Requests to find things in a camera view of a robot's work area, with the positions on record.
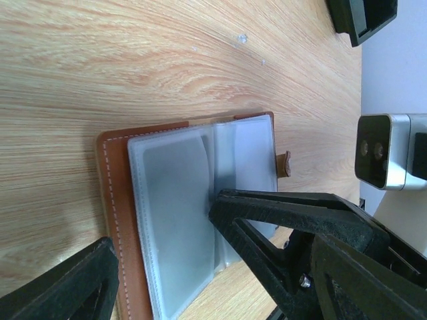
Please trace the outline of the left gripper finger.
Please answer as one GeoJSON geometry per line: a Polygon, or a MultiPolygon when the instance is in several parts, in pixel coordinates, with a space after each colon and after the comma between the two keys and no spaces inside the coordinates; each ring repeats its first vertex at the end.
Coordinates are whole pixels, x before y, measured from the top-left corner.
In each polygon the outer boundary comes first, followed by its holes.
{"type": "Polygon", "coordinates": [[[110,319],[118,259],[109,237],[1,298],[2,319],[110,319]]]}

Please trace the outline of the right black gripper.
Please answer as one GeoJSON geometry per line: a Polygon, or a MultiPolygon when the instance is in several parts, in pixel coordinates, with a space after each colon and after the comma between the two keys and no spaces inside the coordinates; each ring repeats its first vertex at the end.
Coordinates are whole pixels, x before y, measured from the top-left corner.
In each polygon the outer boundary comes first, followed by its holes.
{"type": "Polygon", "coordinates": [[[352,206],[279,206],[286,319],[425,319],[426,261],[352,206]]]}

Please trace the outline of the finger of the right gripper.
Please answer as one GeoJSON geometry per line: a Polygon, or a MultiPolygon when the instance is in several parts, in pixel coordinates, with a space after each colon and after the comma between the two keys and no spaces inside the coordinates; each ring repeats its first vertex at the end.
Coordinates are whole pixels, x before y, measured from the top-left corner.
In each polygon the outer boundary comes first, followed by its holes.
{"type": "Polygon", "coordinates": [[[379,259],[390,237],[357,205],[331,193],[220,191],[209,220],[245,261],[288,319],[322,319],[312,276],[317,234],[379,259]]]}

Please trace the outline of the brown leather card holder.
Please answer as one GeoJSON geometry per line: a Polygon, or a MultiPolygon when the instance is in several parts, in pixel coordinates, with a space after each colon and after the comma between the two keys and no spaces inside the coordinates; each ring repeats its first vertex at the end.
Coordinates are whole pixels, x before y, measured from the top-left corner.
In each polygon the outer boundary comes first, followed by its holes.
{"type": "Polygon", "coordinates": [[[209,221],[214,199],[277,191],[285,165],[270,111],[104,131],[95,156],[121,319],[177,319],[239,261],[209,221]]]}

